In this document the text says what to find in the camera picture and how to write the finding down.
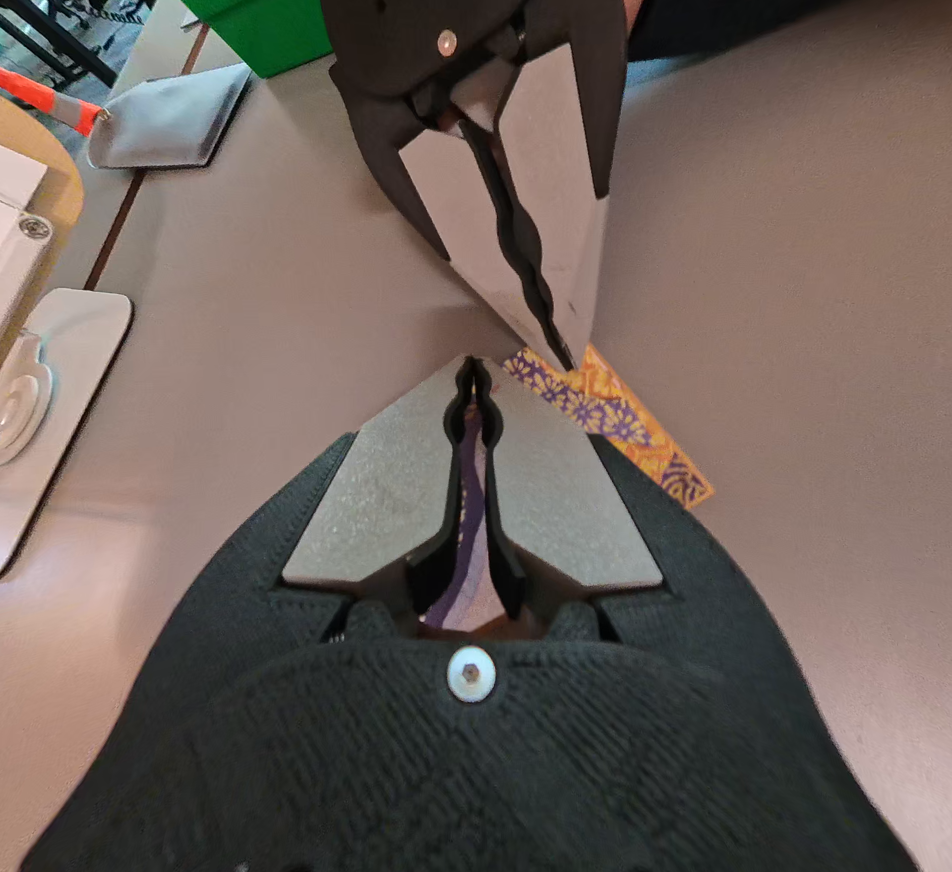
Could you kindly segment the patterned origami paper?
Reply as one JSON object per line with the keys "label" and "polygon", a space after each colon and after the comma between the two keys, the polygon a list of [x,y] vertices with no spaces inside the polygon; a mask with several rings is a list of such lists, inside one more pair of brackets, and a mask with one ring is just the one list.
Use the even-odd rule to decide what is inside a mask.
{"label": "patterned origami paper", "polygon": [[[587,434],[607,438],[625,457],[678,502],[695,509],[715,488],[616,370],[593,346],[581,369],[563,371],[530,348],[506,358],[515,380],[553,405]],[[461,510],[455,568],[450,585],[420,622],[437,630],[494,628],[506,614],[495,593],[488,560],[484,514],[485,449],[482,417],[471,400],[461,447]]]}

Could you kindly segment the round wooden board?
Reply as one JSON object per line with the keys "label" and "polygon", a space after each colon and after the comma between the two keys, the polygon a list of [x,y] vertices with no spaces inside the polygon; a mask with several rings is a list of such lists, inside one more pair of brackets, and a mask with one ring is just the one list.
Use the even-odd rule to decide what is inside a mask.
{"label": "round wooden board", "polygon": [[24,210],[51,222],[54,238],[48,255],[57,258],[84,206],[78,167],[52,132],[6,98],[1,99],[1,145],[45,167]]}

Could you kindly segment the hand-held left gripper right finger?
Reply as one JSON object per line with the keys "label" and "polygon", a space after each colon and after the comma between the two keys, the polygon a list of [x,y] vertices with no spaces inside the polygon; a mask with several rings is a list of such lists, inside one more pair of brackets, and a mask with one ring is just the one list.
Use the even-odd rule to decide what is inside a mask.
{"label": "hand-held left gripper right finger", "polygon": [[584,430],[505,370],[474,360],[489,571],[506,615],[656,590],[663,576]]}

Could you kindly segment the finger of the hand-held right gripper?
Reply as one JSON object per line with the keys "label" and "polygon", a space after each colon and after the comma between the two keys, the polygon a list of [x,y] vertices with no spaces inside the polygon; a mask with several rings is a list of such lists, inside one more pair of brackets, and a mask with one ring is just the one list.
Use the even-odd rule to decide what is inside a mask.
{"label": "finger of the hand-held right gripper", "polygon": [[575,367],[575,235],[545,207],[537,174],[512,176],[498,137],[470,117],[399,150],[454,271],[524,343]]}
{"label": "finger of the hand-held right gripper", "polygon": [[494,121],[497,160],[521,207],[535,226],[541,289],[551,300],[549,325],[564,356],[544,339],[514,269],[501,260],[486,302],[544,360],[580,368],[589,346],[599,288],[601,249],[608,211],[599,198],[571,46],[558,46],[518,69]]}

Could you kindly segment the white clip device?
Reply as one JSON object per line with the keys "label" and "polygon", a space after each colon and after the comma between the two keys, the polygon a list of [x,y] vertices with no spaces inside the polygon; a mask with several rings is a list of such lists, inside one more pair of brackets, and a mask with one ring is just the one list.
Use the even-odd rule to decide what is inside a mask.
{"label": "white clip device", "polygon": [[38,334],[21,331],[1,370],[1,465],[30,444],[43,423],[54,392],[54,374],[44,360]]}

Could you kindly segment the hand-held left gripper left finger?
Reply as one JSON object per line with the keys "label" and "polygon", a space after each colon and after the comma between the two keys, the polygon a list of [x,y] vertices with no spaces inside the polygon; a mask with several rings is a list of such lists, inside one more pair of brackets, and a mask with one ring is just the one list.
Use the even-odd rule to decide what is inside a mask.
{"label": "hand-held left gripper left finger", "polygon": [[429,611],[455,571],[472,383],[473,359],[457,357],[359,429],[284,583]]}

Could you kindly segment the white box with screws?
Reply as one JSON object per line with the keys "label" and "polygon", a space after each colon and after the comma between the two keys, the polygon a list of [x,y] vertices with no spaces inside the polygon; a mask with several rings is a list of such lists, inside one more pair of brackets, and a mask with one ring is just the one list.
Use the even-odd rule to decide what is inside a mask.
{"label": "white box with screws", "polygon": [[39,294],[55,227],[46,206],[54,176],[43,162],[1,147],[1,334],[15,333]]}

